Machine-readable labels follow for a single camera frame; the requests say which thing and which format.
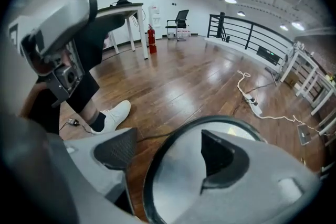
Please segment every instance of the red fire extinguisher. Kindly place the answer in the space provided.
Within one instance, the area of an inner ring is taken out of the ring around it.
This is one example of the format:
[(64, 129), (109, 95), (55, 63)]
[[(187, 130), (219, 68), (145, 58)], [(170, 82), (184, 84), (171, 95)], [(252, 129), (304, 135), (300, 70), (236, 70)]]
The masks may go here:
[(154, 54), (156, 53), (155, 30), (151, 25), (149, 25), (147, 33), (148, 33), (149, 52), (150, 54)]

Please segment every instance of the cardboard box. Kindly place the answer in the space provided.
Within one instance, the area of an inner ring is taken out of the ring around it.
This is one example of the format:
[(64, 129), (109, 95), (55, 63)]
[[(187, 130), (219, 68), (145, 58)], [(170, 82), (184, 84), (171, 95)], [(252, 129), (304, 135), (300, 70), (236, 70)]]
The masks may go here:
[(294, 88), (295, 84), (299, 82), (299, 77), (293, 71), (289, 71), (285, 78), (285, 83), (287, 83), (291, 88)]

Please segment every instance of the wooden floor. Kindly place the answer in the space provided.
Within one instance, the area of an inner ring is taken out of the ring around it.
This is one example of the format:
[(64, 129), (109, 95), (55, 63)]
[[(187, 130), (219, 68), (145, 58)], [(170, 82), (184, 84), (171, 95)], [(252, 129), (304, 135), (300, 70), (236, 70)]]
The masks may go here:
[[(100, 90), (94, 96), (99, 110), (110, 109), (122, 100), (129, 100), (132, 109), (129, 117), (120, 125), (137, 127), (139, 139), (168, 133), (183, 123), (200, 116), (212, 114), (232, 115), (241, 103), (237, 89), (241, 75), (237, 70), (249, 72), (241, 88), (247, 92), (272, 82), (271, 75), (251, 59), (236, 51), (223, 50), (206, 44), (202, 37), (191, 37), (186, 42), (160, 40), (157, 54), (143, 59), (142, 48), (126, 51), (117, 56), (106, 52), (102, 64), (91, 73)], [(292, 118), (295, 114), (310, 126), (317, 126), (317, 119), (310, 116), (311, 107), (285, 83), (276, 87), (254, 90), (263, 115)], [(241, 103), (235, 117), (253, 125), (270, 144), (277, 145), (298, 160), (303, 157), (313, 171), (324, 162), (324, 149), (319, 137), (302, 147), (297, 125), (286, 120), (260, 120), (248, 106)], [(67, 105), (62, 105), (60, 125), (69, 118), (83, 120)], [(64, 139), (88, 136), (80, 127), (65, 126), (61, 130)], [(136, 215), (146, 220), (142, 206), (142, 186), (150, 161), (165, 138), (138, 143), (136, 156), (128, 173), (128, 183)]]

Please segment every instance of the ceiling light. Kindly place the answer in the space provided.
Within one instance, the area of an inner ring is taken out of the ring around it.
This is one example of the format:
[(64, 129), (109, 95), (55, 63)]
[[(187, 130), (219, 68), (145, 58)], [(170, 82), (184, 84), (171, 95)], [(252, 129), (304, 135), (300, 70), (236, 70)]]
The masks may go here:
[(225, 2), (230, 3), (230, 4), (236, 4), (237, 3), (236, 0), (225, 0)]
[(304, 30), (305, 30), (304, 27), (303, 27), (303, 25), (302, 25), (300, 22), (292, 22), (292, 25), (293, 25), (296, 29), (298, 29), (298, 30), (300, 30), (300, 31), (304, 31)]
[(288, 31), (288, 28), (287, 28), (286, 25), (280, 25), (280, 28), (281, 28), (282, 30)]
[(243, 17), (245, 17), (245, 13), (242, 12), (242, 11), (238, 12), (237, 14), (238, 14), (239, 16), (243, 16)]

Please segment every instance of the white shoe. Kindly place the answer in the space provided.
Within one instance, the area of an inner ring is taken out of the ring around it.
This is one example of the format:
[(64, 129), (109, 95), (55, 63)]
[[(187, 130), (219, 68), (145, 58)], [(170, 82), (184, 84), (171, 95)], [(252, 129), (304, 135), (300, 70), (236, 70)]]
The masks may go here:
[(122, 101), (119, 103), (115, 108), (111, 110), (104, 110), (101, 111), (106, 118), (105, 118), (105, 126), (101, 132), (96, 132), (91, 128), (92, 134), (104, 134), (113, 132), (116, 130), (118, 125), (122, 123), (128, 116), (131, 110), (131, 103), (127, 100)]

